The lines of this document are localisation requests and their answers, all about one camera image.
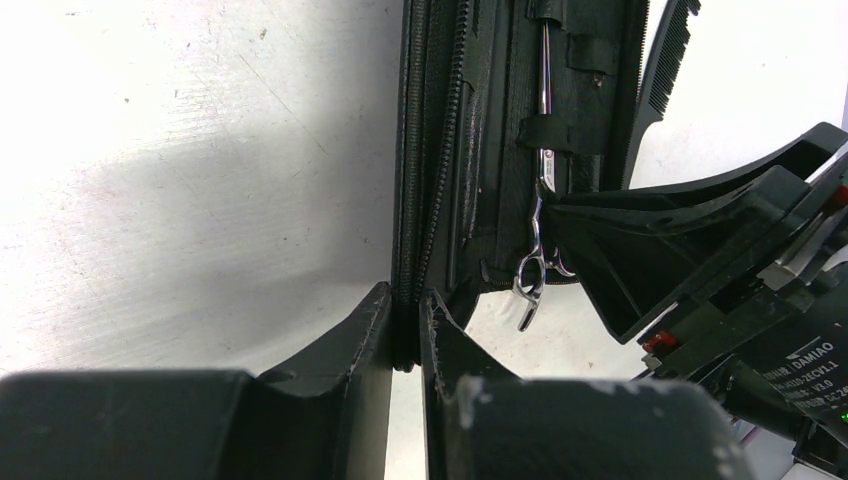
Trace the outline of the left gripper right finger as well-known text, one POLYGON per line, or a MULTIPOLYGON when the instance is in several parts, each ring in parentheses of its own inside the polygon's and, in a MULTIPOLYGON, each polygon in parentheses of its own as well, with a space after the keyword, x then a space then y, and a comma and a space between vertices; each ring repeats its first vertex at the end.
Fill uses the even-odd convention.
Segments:
POLYGON ((496 465, 499 426, 486 386, 518 376, 454 321, 435 289, 422 294, 419 331, 427 477, 482 479, 496 465))

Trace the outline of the black zippered tool case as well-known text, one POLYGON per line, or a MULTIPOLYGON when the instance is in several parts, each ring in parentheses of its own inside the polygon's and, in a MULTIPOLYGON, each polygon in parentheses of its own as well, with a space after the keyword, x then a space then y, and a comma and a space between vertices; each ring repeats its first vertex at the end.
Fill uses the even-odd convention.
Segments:
POLYGON ((617 190, 638 99, 646 1, 403 5, 392 266, 394 365, 420 361, 436 290, 466 325, 531 250, 540 145, 558 196, 617 190))

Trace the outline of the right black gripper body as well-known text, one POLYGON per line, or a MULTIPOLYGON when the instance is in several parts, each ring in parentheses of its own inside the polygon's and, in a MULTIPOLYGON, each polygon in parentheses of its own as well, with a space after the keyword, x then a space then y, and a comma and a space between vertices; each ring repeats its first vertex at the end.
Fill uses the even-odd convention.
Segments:
POLYGON ((677 306, 641 340, 648 375, 703 386, 731 415, 847 454, 847 156, 808 178, 800 225, 710 303, 677 306))

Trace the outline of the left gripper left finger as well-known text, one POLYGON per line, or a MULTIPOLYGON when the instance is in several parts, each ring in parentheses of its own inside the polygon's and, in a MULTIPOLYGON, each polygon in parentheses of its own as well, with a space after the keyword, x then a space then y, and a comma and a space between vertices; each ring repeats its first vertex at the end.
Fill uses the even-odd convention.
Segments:
POLYGON ((258 379, 280 394, 271 416, 285 479, 381 479, 393 360, 391 289, 377 283, 338 325, 258 379))

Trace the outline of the silver scissors red tip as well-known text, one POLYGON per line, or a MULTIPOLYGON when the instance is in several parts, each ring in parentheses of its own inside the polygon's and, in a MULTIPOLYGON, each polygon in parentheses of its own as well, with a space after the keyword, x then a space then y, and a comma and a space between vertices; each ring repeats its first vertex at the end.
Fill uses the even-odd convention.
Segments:
MULTIPOLYGON (((536 123, 540 123, 542 120, 553 120, 550 46, 551 23, 550 18, 541 20, 538 114, 533 118, 533 121, 536 123)), ((541 233, 541 216, 544 201, 557 193, 555 151, 545 145, 538 147, 535 154, 535 163, 534 197, 529 218, 531 249, 519 261, 513 280, 513 291, 528 302, 527 308, 518 324, 519 332, 525 332, 535 319, 547 282, 548 270, 553 268, 558 274, 566 278, 573 278, 575 276, 573 272, 564 266, 557 247, 554 248, 551 254, 545 252, 546 247, 544 246, 541 233)))

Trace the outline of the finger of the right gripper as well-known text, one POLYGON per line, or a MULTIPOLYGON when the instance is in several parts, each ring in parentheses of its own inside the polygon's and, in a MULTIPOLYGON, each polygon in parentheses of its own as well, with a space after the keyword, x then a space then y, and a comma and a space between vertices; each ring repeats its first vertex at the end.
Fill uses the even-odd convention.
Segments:
POLYGON ((766 238, 811 191, 780 166, 690 207, 633 211, 578 207, 543 217, 607 332, 621 344, 672 303, 692 297, 766 238))
POLYGON ((805 179, 847 142, 847 132, 820 122, 778 150, 736 169, 684 183, 632 190, 572 194, 545 207, 543 217, 572 215, 578 207, 663 211, 690 207, 725 195, 780 166, 805 179))

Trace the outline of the black handled comb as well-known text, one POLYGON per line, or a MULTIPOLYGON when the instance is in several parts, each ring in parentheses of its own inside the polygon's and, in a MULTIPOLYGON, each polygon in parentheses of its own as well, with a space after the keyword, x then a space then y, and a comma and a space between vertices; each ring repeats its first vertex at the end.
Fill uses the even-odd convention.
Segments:
POLYGON ((668 1, 659 19, 641 77, 639 102, 628 140, 621 180, 623 190, 630 188, 639 148, 647 129, 663 120, 691 38, 689 19, 699 14, 698 0, 668 1))

